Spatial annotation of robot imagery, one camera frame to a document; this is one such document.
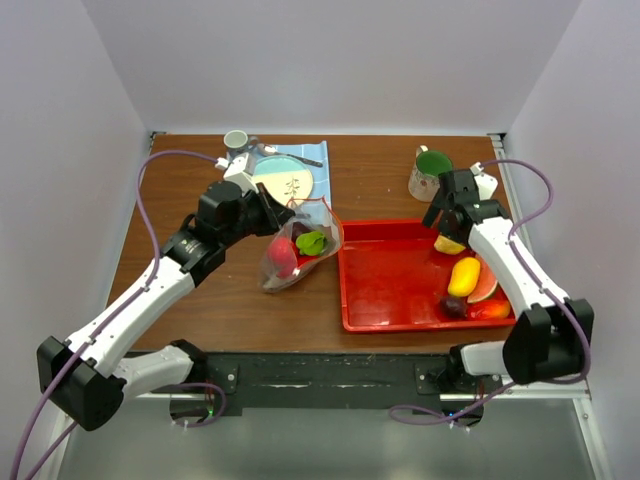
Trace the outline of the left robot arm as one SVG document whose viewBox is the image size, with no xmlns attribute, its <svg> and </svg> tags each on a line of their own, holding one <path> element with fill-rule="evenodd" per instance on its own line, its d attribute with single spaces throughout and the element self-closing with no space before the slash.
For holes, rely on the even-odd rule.
<svg viewBox="0 0 640 480">
<path fill-rule="evenodd" d="M 42 393 L 84 430 L 94 431 L 128 398 L 173 384 L 185 392 L 200 390 L 206 361 L 192 344 L 175 341 L 137 359 L 127 358 L 130 347 L 220 267 L 230 247 L 251 235 L 273 235 L 293 216 L 263 184 L 248 191 L 229 181 L 210 184 L 197 210 L 124 294 L 66 340 L 49 337 L 41 343 L 36 358 Z"/>
</svg>

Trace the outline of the clear zip top bag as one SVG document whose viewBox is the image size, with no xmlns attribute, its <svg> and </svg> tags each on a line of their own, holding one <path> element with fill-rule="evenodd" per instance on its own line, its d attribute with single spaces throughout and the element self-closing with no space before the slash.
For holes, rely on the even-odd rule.
<svg viewBox="0 0 640 480">
<path fill-rule="evenodd" d="M 261 289 L 276 293 L 304 278 L 343 246 L 344 229 L 325 197 L 291 199 L 293 212 L 266 248 L 260 262 Z"/>
</svg>

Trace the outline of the red apple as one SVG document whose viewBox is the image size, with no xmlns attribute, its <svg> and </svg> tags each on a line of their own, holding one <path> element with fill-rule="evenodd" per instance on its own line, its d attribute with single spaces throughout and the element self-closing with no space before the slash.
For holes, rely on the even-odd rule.
<svg viewBox="0 0 640 480">
<path fill-rule="evenodd" d="M 279 278 L 290 276 L 297 268 L 297 257 L 287 237 L 276 237 L 267 248 L 267 257 Z"/>
</svg>

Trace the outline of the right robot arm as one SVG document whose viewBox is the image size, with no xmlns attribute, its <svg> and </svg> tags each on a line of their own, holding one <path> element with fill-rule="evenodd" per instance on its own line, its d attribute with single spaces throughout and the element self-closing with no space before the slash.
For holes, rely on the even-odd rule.
<svg viewBox="0 0 640 480">
<path fill-rule="evenodd" d="M 519 385 L 583 380 L 591 366 L 594 310 L 573 300 L 544 272 L 516 234 L 499 201 L 481 193 L 480 166 L 440 174 L 440 187 L 423 218 L 444 237 L 477 253 L 496 276 L 516 316 L 503 342 L 453 348 L 448 386 L 469 392 L 481 376 L 507 375 Z"/>
</svg>

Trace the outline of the grey toy fish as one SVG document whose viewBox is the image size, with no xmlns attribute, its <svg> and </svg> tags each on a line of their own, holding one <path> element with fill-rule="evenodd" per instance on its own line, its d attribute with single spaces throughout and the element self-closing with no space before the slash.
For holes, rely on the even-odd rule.
<svg viewBox="0 0 640 480">
<path fill-rule="evenodd" d="M 261 278 L 260 287 L 263 292 L 277 293 L 295 285 L 298 281 L 299 276 L 296 274 L 289 275 L 284 278 L 280 278 L 276 274 L 264 275 Z"/>
</svg>

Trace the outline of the yellow apple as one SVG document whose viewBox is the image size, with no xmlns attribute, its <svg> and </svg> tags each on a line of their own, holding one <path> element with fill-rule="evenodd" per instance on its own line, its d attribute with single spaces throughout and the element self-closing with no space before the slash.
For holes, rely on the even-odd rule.
<svg viewBox="0 0 640 480">
<path fill-rule="evenodd" d="M 445 255 L 459 255 L 466 250 L 466 246 L 455 242 L 444 235 L 439 235 L 434 242 L 434 249 Z"/>
</svg>

